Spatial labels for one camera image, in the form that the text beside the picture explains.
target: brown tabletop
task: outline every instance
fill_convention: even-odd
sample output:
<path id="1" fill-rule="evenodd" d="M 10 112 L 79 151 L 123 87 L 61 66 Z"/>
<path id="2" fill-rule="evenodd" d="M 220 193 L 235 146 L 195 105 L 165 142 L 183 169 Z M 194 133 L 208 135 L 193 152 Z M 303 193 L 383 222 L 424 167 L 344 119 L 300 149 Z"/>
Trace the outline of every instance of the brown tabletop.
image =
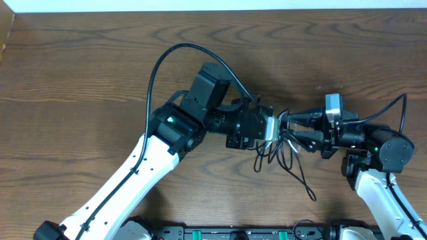
<path id="1" fill-rule="evenodd" d="M 275 113 L 341 93 L 348 110 L 367 117 L 408 93 L 404 133 L 416 150 L 398 183 L 427 218 L 426 10 L 19 14 L 0 63 L 0 238 L 32 238 L 44 220 L 60 223 L 96 193 L 143 133 L 154 63 L 181 42 L 221 56 Z M 206 61 L 193 49 L 170 55 L 153 109 L 188 89 Z M 397 128 L 400 110 L 377 121 Z M 254 173 L 253 151 L 208 134 L 133 214 L 187 225 L 375 225 L 341 176 L 344 154 L 301 154 L 312 202 L 276 162 Z"/>

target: wood surface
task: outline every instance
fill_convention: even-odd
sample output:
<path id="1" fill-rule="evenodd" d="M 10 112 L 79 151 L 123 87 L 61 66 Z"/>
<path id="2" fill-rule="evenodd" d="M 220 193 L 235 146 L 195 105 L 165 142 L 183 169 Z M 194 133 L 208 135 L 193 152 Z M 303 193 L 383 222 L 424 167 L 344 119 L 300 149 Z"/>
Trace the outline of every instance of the wood surface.
<path id="1" fill-rule="evenodd" d="M 0 61 L 6 49 L 6 42 L 11 32 L 14 17 L 14 12 L 3 0 L 0 0 Z"/>
<path id="2" fill-rule="evenodd" d="M 105 183 L 143 133 L 157 58 L 181 42 L 217 53 L 276 113 L 341 93 L 346 109 L 366 117 L 408 93 L 404 132 L 416 150 L 398 183 L 427 218 L 427 10 L 22 14 L 0 65 L 0 238 L 32 238 L 44 220 L 60 223 Z M 188 89 L 206 61 L 193 49 L 171 54 L 153 109 Z M 400 110 L 378 121 L 397 128 Z M 209 134 L 133 214 L 187 225 L 375 225 L 341 176 L 344 154 L 301 154 L 312 202 L 276 162 L 254 173 L 254 152 L 226 149 L 224 136 Z"/>

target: white wall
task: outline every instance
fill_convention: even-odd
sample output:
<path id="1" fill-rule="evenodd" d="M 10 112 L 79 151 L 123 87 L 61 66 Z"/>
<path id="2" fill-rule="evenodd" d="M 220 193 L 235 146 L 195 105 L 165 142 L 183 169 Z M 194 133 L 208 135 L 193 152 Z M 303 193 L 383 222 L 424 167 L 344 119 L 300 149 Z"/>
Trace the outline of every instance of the white wall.
<path id="1" fill-rule="evenodd" d="M 427 0 L 4 0 L 16 13 L 425 8 Z"/>

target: tangled black cable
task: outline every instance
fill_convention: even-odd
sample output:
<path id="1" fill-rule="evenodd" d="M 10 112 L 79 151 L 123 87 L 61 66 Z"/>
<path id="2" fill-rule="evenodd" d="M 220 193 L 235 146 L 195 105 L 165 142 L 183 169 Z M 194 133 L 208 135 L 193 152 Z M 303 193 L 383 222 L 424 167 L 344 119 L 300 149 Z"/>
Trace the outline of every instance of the tangled black cable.
<path id="1" fill-rule="evenodd" d="M 278 115 L 278 118 L 281 119 L 280 116 L 287 111 L 288 111 L 288 109 L 283 110 Z M 312 201 L 316 201 L 317 200 L 316 194 L 314 194 L 313 190 L 310 187 L 308 187 L 308 185 L 307 185 L 306 178 L 304 177 L 304 172 L 302 171 L 301 161 L 300 161 L 300 158 L 298 157 L 298 153 L 290 145 L 289 141 L 287 139 L 285 139 L 285 137 L 282 135 L 282 133 L 284 131 L 286 131 L 288 133 L 287 129 L 283 129 L 282 131 L 280 131 L 280 136 L 279 136 L 278 141 L 276 141 L 276 143 L 264 141 L 260 145 L 260 142 L 256 141 L 256 146 L 252 149 L 249 149 L 249 150 L 256 150 L 256 153 L 257 153 L 257 156 L 255 157 L 255 162 L 254 162 L 254 171 L 256 173 L 259 173 L 261 171 L 262 161 L 264 160 L 264 157 L 267 157 L 267 164 L 270 164 L 271 162 L 273 162 L 274 159 L 277 159 L 280 167 L 283 170 L 285 170 L 287 173 L 289 173 L 292 177 L 295 177 L 295 179 L 297 179 L 306 188 L 308 197 L 310 197 L 310 199 Z M 285 152 L 285 144 L 288 145 L 288 147 L 290 149 L 289 166 L 286 164 L 286 158 L 285 158 L 285 153 L 284 153 Z M 294 157 L 298 163 L 298 167 L 300 168 L 301 178 L 299 178 L 297 175 L 295 175 L 295 173 L 291 172 L 292 165 L 294 162 Z"/>

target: robotic arm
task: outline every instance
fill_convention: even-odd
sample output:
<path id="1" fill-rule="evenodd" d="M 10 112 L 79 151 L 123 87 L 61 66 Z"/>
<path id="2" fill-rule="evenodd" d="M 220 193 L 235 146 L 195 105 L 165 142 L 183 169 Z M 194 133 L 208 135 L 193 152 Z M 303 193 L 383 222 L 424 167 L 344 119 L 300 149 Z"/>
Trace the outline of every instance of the robotic arm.
<path id="1" fill-rule="evenodd" d="M 231 84 L 236 82 L 227 69 L 205 63 L 189 91 L 178 91 L 153 112 L 147 132 L 107 183 L 60 225 L 45 221 L 34 239 L 114 239 L 147 192 L 195 149 L 207 132 L 226 135 L 226 147 L 234 149 L 252 148 L 255 140 L 273 142 L 281 136 L 306 151 L 320 151 L 325 159 L 339 147 L 349 147 L 342 174 L 370 208 L 385 239 L 403 235 L 427 239 L 426 226 L 393 175 L 402 172 L 414 151 L 414 144 L 403 134 L 387 125 L 359 120 L 358 114 L 344 110 L 344 101 L 338 94 L 327 95 L 325 107 L 287 114 L 280 120 L 273 116 L 272 108 L 244 97 L 237 85 L 240 98 L 231 105 L 222 105 Z M 173 103 L 180 96 L 180 104 Z M 289 123 L 314 130 L 292 131 L 285 127 Z M 145 137 L 147 150 L 141 164 L 136 164 L 141 160 Z M 330 235 L 335 236 L 331 239 L 357 239 L 346 234 L 368 238 L 366 231 L 354 226 L 330 229 Z M 138 232 L 138 237 L 151 239 L 147 231 Z"/>

